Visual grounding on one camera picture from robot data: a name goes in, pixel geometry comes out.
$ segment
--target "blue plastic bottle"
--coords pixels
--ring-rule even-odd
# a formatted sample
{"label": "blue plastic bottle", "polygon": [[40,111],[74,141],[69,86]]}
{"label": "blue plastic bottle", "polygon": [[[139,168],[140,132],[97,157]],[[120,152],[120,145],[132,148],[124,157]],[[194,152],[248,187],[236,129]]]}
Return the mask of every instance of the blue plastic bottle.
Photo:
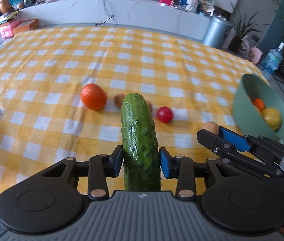
{"label": "blue plastic bottle", "polygon": [[264,69],[266,69],[271,74],[279,68],[280,63],[283,60],[283,56],[281,54],[283,47],[284,43],[281,43],[278,49],[271,49],[267,57],[262,62]]}

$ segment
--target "tomato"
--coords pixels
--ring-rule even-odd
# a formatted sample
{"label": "tomato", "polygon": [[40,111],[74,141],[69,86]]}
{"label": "tomato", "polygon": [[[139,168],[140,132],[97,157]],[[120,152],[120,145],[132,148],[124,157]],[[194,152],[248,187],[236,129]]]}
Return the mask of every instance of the tomato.
{"label": "tomato", "polygon": [[173,120],[173,112],[168,107],[161,107],[158,109],[157,118],[163,123],[170,123]]}

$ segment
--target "green bowl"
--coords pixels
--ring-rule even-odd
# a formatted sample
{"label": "green bowl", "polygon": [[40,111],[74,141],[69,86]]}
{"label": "green bowl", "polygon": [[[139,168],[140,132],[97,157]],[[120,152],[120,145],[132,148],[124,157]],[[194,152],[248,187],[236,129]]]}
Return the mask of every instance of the green bowl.
{"label": "green bowl", "polygon": [[[266,108],[276,108],[282,116],[282,124],[274,132],[252,104],[251,99],[264,101]],[[233,100],[233,118],[246,135],[264,136],[284,144],[284,103],[280,96],[257,75],[244,74]]]}

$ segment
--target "small potato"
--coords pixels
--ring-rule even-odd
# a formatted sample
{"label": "small potato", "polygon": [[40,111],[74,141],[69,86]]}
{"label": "small potato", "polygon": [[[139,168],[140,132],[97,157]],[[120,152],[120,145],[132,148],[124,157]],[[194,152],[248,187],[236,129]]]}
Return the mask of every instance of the small potato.
{"label": "small potato", "polygon": [[149,106],[149,109],[150,109],[150,111],[152,113],[152,104],[151,104],[151,102],[147,100],[146,103],[147,103],[147,106]]}
{"label": "small potato", "polygon": [[219,135],[219,131],[220,131],[218,124],[216,124],[213,121],[204,123],[201,129],[205,129],[216,136]]}
{"label": "small potato", "polygon": [[114,96],[114,103],[118,108],[121,108],[124,97],[125,97],[125,95],[122,94],[122,93],[116,94]]}

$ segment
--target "orange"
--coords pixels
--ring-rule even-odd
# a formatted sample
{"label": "orange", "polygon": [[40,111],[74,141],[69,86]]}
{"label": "orange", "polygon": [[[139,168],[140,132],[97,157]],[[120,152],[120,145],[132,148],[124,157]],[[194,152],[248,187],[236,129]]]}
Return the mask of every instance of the orange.
{"label": "orange", "polygon": [[100,110],[105,107],[107,96],[105,91],[96,84],[87,84],[83,87],[81,99],[87,108]]}
{"label": "orange", "polygon": [[254,99],[252,103],[258,108],[259,111],[263,111],[265,109],[265,104],[261,99]]}

